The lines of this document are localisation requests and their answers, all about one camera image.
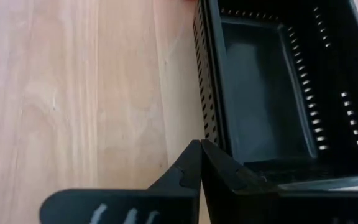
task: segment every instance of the black container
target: black container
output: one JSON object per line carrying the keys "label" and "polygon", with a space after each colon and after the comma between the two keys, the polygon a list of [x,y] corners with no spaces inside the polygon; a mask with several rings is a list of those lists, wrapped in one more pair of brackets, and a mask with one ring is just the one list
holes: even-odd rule
{"label": "black container", "polygon": [[351,1],[199,0],[205,137],[276,184],[358,176]]}

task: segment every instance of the wooden table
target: wooden table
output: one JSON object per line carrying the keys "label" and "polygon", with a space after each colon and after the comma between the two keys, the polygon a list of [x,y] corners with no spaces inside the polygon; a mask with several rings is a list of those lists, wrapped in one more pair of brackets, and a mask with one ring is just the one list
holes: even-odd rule
{"label": "wooden table", "polygon": [[61,189],[146,188],[203,138],[194,8],[0,0],[0,223]]}

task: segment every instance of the black plastic tray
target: black plastic tray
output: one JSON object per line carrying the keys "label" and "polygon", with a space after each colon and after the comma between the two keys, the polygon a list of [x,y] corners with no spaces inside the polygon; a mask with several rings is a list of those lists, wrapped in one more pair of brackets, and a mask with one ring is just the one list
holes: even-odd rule
{"label": "black plastic tray", "polygon": [[276,182],[358,175],[358,23],[350,1],[199,0],[206,138]]}

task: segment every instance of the wood grain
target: wood grain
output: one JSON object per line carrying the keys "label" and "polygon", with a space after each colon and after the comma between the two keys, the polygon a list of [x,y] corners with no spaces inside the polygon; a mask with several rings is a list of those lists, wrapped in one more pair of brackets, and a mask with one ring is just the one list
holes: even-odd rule
{"label": "wood grain", "polygon": [[0,0],[0,223],[38,223],[61,189],[147,187],[203,137],[194,6]]}

